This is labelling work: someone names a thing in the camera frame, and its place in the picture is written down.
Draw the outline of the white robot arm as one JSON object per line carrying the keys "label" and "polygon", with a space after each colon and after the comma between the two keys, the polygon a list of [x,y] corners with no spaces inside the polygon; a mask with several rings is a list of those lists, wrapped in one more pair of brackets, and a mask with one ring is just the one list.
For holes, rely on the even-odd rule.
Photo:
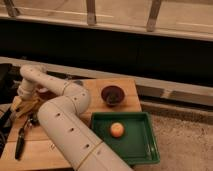
{"label": "white robot arm", "polygon": [[23,65],[18,95],[28,100],[37,85],[56,97],[44,102],[37,118],[47,136],[75,171],[133,171],[79,115],[90,105],[90,92],[68,80],[50,76],[42,65]]}

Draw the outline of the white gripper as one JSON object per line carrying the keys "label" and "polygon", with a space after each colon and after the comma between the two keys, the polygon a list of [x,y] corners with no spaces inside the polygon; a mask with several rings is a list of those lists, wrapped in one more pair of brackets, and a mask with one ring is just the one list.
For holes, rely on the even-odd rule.
{"label": "white gripper", "polygon": [[[14,97],[13,102],[10,107],[12,112],[14,112],[19,107],[19,105],[22,103],[22,99],[28,100],[32,97],[32,95],[35,92],[35,87],[36,87],[36,85],[32,82],[29,82],[29,81],[21,82],[21,84],[19,85],[18,90],[17,90],[17,93],[19,96]],[[23,107],[22,111],[24,113],[29,112],[36,106],[36,104],[37,104],[37,100],[31,101]]]}

